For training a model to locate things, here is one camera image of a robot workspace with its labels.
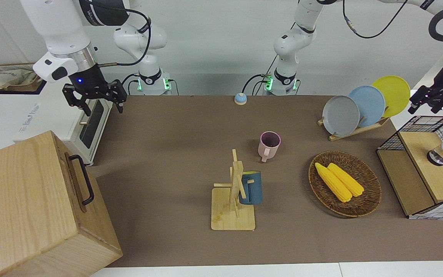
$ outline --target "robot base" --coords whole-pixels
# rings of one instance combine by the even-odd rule
[[[278,81],[269,80],[269,84],[264,87],[263,95],[296,95],[297,94],[297,80],[295,79],[288,85],[283,85]]]
[[[162,75],[154,84],[146,84],[141,78],[138,78],[139,85],[137,89],[131,90],[131,95],[171,95],[170,74],[162,70]]]

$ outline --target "brown paper tabletop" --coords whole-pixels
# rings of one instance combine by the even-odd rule
[[[330,142],[316,124],[328,96],[129,97],[113,109],[95,165],[124,256],[111,267],[443,260],[443,221],[406,219],[376,148],[382,128]],[[281,136],[261,163],[258,139]],[[212,231],[211,189],[229,181],[231,150],[260,170],[263,203],[255,231]],[[307,171],[314,156],[341,150],[372,168],[382,202],[371,215],[343,219],[315,200]]]

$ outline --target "blue mug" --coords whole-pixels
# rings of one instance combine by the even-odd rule
[[[256,205],[262,202],[261,172],[242,172],[242,186],[244,187],[246,198],[243,199],[241,193],[239,193],[239,202],[241,204]]]

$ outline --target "yellow plate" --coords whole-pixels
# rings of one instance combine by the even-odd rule
[[[383,117],[391,117],[402,112],[410,101],[410,86],[401,77],[389,75],[377,79],[373,87],[380,90],[387,110]]]

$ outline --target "corn cob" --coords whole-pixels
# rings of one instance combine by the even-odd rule
[[[315,168],[324,183],[331,189],[336,197],[343,203],[351,200],[351,193],[334,174],[320,163],[315,163]]]
[[[351,177],[346,171],[341,169],[339,166],[334,163],[330,163],[327,166],[336,177],[348,188],[351,194],[355,197],[362,195],[364,189],[362,185],[360,185],[353,177]]]

